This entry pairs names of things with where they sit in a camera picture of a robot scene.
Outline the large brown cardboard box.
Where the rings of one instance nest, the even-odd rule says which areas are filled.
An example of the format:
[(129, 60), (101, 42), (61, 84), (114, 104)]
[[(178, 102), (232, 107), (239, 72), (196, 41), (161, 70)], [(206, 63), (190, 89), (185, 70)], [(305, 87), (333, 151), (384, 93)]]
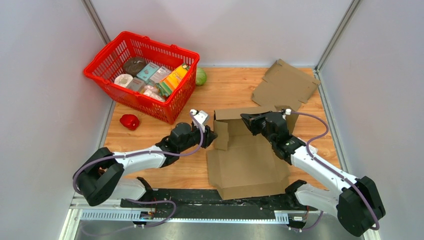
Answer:
[(279, 159), (261, 134), (243, 123), (241, 114), (276, 112), (282, 106), (257, 106), (214, 110), (217, 138), (206, 152), (208, 180), (223, 200), (265, 197), (285, 193), (290, 167)]

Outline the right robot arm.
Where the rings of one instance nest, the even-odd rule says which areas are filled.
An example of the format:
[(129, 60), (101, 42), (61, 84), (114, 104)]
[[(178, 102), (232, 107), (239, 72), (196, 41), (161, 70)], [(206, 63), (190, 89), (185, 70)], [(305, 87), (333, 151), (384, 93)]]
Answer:
[(368, 176), (356, 177), (335, 167), (313, 152), (311, 142), (325, 136), (325, 132), (303, 141), (289, 132), (287, 117), (299, 115), (290, 108), (263, 113), (242, 113), (241, 119), (254, 135), (261, 134), (270, 143), (274, 154), (291, 166), (299, 168), (327, 189), (323, 190), (297, 180), (286, 189), (285, 203), (293, 209), (313, 207), (321, 214), (327, 213), (338, 219), (342, 227), (355, 237), (368, 230), (378, 231), (380, 219), (386, 210), (375, 182)]

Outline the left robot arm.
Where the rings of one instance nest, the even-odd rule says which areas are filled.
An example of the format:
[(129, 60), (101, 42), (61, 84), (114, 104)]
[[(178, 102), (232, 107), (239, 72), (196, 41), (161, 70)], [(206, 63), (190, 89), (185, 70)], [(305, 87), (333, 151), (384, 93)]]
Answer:
[(210, 126), (201, 122), (180, 122), (169, 135), (151, 147), (130, 152), (112, 152), (99, 148), (72, 176), (72, 186), (89, 206), (98, 206), (111, 197), (125, 199), (145, 208), (155, 204), (153, 189), (139, 177), (125, 182), (123, 177), (146, 169), (160, 169), (185, 157), (186, 150), (196, 153), (208, 148), (218, 137)]

